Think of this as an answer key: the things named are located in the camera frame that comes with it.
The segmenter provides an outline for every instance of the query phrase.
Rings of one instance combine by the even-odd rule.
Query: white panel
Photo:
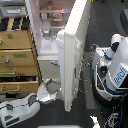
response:
[[[42,45],[42,37],[40,33],[41,31],[40,26],[42,26],[42,21],[38,13],[39,7],[37,6],[36,0],[25,0],[25,2],[32,27],[32,32],[34,35],[37,53],[39,53]]]
[[[74,80],[76,67],[76,77],[79,74],[81,58],[83,55],[84,42],[86,39],[88,20],[90,17],[91,0],[76,0],[69,20],[65,28],[64,44],[64,101],[65,110],[70,111],[72,100],[76,95],[77,82]]]

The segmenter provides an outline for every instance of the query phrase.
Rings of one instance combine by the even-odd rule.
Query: white robot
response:
[[[0,104],[0,128],[8,128],[34,116],[40,110],[40,103],[54,101],[57,91],[50,94],[42,83],[37,94],[30,93],[23,99],[5,101]]]
[[[121,12],[120,20],[128,34],[127,9]],[[117,103],[128,89],[128,37],[114,34],[110,47],[97,47],[92,69],[94,94],[102,103]]]

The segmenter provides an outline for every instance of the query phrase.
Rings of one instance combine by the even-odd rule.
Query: blue label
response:
[[[123,80],[123,78],[126,75],[126,70],[124,68],[120,68],[120,72],[117,74],[117,77],[114,78],[114,81],[119,85],[121,83],[121,81]]]

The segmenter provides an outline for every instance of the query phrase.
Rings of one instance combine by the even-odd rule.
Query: refrigerator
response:
[[[77,98],[91,0],[25,0],[42,79],[60,78],[66,111]],[[47,62],[59,66],[52,67]]]

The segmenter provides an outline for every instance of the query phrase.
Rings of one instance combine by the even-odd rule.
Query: open door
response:
[[[90,8],[91,0],[76,0],[64,30],[64,85],[61,91],[66,111],[71,110],[78,92]]]

